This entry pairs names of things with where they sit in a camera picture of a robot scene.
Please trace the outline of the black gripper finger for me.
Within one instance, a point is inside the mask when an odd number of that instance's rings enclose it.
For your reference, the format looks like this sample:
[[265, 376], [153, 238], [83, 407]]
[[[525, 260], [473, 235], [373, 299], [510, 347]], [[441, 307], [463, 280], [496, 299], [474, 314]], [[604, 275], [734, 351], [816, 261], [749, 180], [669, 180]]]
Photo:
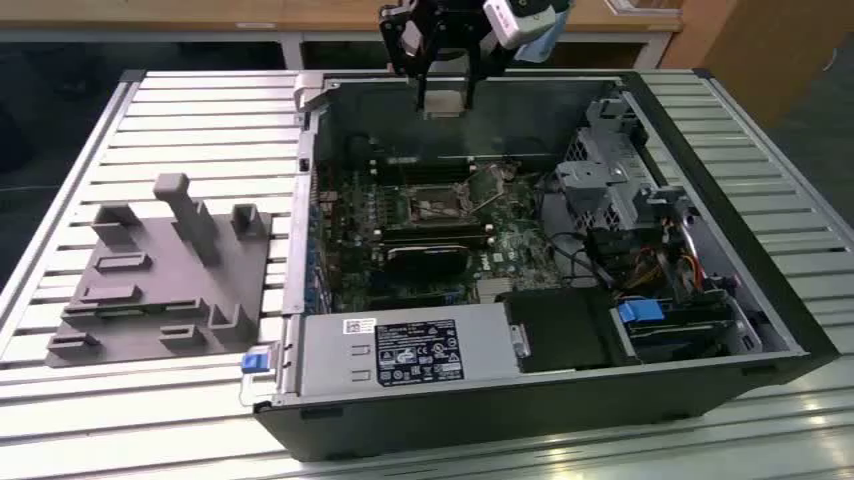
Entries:
[[431, 4], [385, 5], [379, 10], [379, 32], [391, 70], [415, 85], [415, 109], [425, 108], [427, 74], [433, 63]]
[[496, 32], [496, 15], [486, 1], [470, 1], [463, 21], [463, 48], [467, 54], [463, 105], [474, 107], [478, 83], [498, 71], [498, 59], [504, 52]]

